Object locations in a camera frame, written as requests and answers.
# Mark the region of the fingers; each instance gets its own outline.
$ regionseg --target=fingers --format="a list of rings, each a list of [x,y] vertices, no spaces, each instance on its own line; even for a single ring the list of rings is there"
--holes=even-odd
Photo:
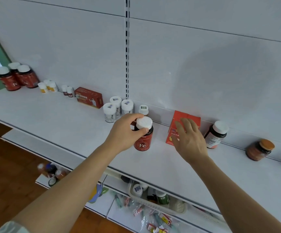
[[[191,127],[190,121],[186,118],[181,118],[181,121],[185,126],[186,132],[187,133],[193,133],[193,128]]]
[[[143,114],[125,114],[122,118],[127,119],[127,121],[131,123],[135,119],[142,118],[143,116]]]
[[[140,137],[145,135],[148,131],[149,131],[148,128],[142,128],[142,129],[140,129],[138,131],[134,131],[133,135],[135,136],[135,140],[138,140]]]
[[[198,125],[192,119],[188,119],[188,121],[190,122],[193,131],[198,132]]]
[[[176,125],[177,132],[179,134],[179,137],[180,136],[183,137],[186,134],[185,129],[182,127],[182,125],[178,121],[175,121],[175,125]]]
[[[172,137],[173,145],[174,145],[175,149],[178,151],[178,148],[179,148],[179,140],[177,140],[177,136],[171,135],[171,137]]]

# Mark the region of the red box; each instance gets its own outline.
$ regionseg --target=red box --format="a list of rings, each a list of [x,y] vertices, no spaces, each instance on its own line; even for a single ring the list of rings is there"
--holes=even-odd
[[[75,95],[80,103],[84,103],[98,109],[104,105],[102,94],[99,92],[79,87],[75,90]]]
[[[195,116],[192,116],[190,114],[186,114],[186,113],[183,113],[183,112],[175,110],[174,115],[173,115],[173,119],[172,119],[172,123],[171,123],[170,129],[169,129],[169,135],[168,135],[168,138],[166,139],[166,144],[173,145],[171,135],[175,135],[175,136],[179,137],[179,135],[177,133],[175,121],[180,122],[181,125],[184,127],[184,125],[182,124],[180,118],[191,119],[191,120],[193,120],[197,124],[198,129],[200,128],[200,125],[201,125],[201,118],[200,117],[195,117]]]

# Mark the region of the white plastic basket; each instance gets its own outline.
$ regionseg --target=white plastic basket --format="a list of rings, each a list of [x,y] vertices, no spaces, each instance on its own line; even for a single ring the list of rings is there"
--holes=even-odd
[[[148,190],[143,192],[143,195],[142,195],[141,198],[139,198],[138,196],[133,195],[132,188],[133,188],[134,184],[135,184],[134,181],[130,181],[130,183],[128,184],[128,187],[127,187],[127,189],[128,189],[127,191],[128,191],[129,196],[131,196],[131,198],[134,199],[135,201],[137,201],[137,202],[139,202],[141,204],[144,204],[144,205],[146,205],[146,206],[148,206],[150,208],[156,209],[158,211],[161,211],[161,212],[164,212],[164,213],[170,214],[170,215],[183,214],[183,213],[185,213],[187,211],[187,203],[185,203],[185,202],[184,202],[184,210],[182,212],[177,212],[177,211],[173,210],[174,209],[174,205],[178,201],[178,199],[173,197],[173,196],[170,196],[170,208],[166,208],[166,207],[163,207],[161,205],[149,202],[146,199],[147,198]]]

